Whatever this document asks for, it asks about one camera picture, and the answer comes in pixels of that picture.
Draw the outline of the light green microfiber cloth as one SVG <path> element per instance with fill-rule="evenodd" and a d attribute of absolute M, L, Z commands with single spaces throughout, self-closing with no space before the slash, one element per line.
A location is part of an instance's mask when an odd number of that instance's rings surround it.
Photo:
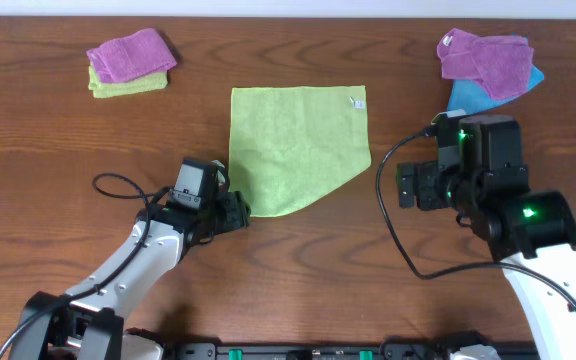
<path fill-rule="evenodd" d="M 253 216 L 304 209 L 371 162 L 364 86 L 232 90 L 229 177 Z"/>

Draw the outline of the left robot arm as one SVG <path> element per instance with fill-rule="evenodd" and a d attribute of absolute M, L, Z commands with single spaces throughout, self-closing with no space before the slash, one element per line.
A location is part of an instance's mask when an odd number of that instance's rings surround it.
<path fill-rule="evenodd" d="M 152 336 L 125 320 L 188 250 L 249 225 L 250 207 L 230 191 L 226 167 L 185 159 L 174 185 L 147 194 L 129 236 L 91 275 L 60 296 L 38 292 L 26 303 L 0 358 L 167 359 Z"/>

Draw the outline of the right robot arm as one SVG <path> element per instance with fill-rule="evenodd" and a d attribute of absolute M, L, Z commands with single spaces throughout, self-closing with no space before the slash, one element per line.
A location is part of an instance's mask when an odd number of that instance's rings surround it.
<path fill-rule="evenodd" d="M 561 192 L 531 190 L 518 121 L 440 113 L 418 135 L 438 153 L 398 164 L 400 207 L 455 210 L 510 283 L 538 356 L 576 359 L 576 221 Z"/>

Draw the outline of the blue cloth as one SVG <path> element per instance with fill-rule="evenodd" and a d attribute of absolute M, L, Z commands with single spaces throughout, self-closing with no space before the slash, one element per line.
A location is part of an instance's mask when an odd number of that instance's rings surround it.
<path fill-rule="evenodd" d="M 528 90 L 531 91 L 545 79 L 544 74 L 533 64 Z M 506 100 L 494 100 L 475 82 L 467 80 L 451 80 L 453 88 L 448 102 L 447 109 L 463 109 L 467 114 L 484 112 L 503 104 L 506 104 L 522 95 L 511 97 Z"/>

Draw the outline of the crumpled purple cloth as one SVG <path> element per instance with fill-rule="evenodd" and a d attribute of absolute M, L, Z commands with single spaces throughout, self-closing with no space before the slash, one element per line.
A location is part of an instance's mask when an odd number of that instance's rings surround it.
<path fill-rule="evenodd" d="M 480 37 L 453 28 L 436 48 L 444 79 L 478 84 L 494 100 L 506 100 L 528 90 L 534 49 L 525 37 Z"/>

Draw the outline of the folded green cloth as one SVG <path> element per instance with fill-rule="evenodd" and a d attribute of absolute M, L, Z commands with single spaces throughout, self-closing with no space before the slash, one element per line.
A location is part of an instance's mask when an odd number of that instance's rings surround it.
<path fill-rule="evenodd" d="M 164 89 L 168 85 L 166 72 L 152 73 L 124 83 L 102 83 L 92 65 L 89 66 L 88 89 L 97 99 L 132 95 Z"/>

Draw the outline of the folded purple cloth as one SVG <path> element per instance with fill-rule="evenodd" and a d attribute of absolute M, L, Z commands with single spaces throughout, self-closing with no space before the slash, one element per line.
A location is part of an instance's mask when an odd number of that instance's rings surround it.
<path fill-rule="evenodd" d="M 125 83 L 152 73 L 167 72 L 177 60 L 153 28 L 109 40 L 86 55 L 102 83 Z"/>

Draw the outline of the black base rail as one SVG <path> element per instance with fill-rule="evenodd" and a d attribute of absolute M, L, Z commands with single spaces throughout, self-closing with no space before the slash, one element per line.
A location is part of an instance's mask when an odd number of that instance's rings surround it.
<path fill-rule="evenodd" d="M 526 342 L 493 342 L 476 331 L 430 340 L 390 336 L 380 344 L 223 344 L 170 345 L 163 357 L 172 360 L 538 360 L 536 346 Z"/>

